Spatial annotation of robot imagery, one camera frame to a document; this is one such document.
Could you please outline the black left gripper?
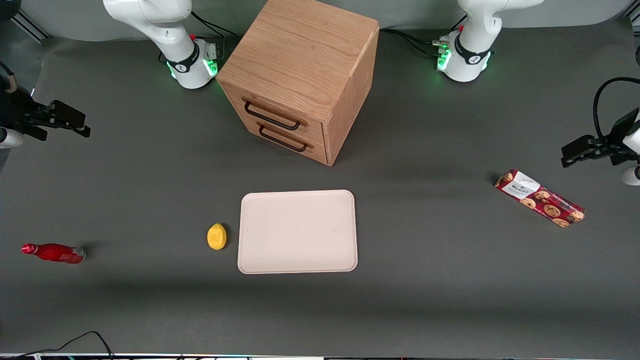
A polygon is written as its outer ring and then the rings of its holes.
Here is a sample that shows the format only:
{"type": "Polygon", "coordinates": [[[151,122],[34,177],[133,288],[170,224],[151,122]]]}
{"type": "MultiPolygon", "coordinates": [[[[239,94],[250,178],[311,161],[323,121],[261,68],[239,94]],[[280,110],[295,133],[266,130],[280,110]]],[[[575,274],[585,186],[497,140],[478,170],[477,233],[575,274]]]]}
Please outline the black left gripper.
{"type": "Polygon", "coordinates": [[[639,162],[639,151],[623,142],[626,137],[639,134],[638,116],[622,116],[615,121],[610,133],[606,135],[602,132],[598,116],[595,116],[593,121],[599,142],[592,135],[584,135],[563,146],[562,168],[566,169],[586,160],[598,160],[600,152],[610,157],[613,166],[626,161],[639,162]]]}

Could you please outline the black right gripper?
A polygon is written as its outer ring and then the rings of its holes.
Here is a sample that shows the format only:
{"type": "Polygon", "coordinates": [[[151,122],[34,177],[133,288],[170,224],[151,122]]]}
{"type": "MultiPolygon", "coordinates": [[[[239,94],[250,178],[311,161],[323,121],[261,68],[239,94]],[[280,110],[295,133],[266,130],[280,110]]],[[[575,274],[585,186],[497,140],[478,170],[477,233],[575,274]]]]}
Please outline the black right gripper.
{"type": "Polygon", "coordinates": [[[85,125],[84,112],[60,100],[53,100],[49,104],[39,103],[23,88],[11,93],[5,88],[1,89],[0,141],[22,142],[27,135],[44,142],[48,132],[41,126],[48,124],[49,118],[53,123],[60,124],[61,129],[70,130],[84,138],[90,137],[91,128],[85,125]]]}

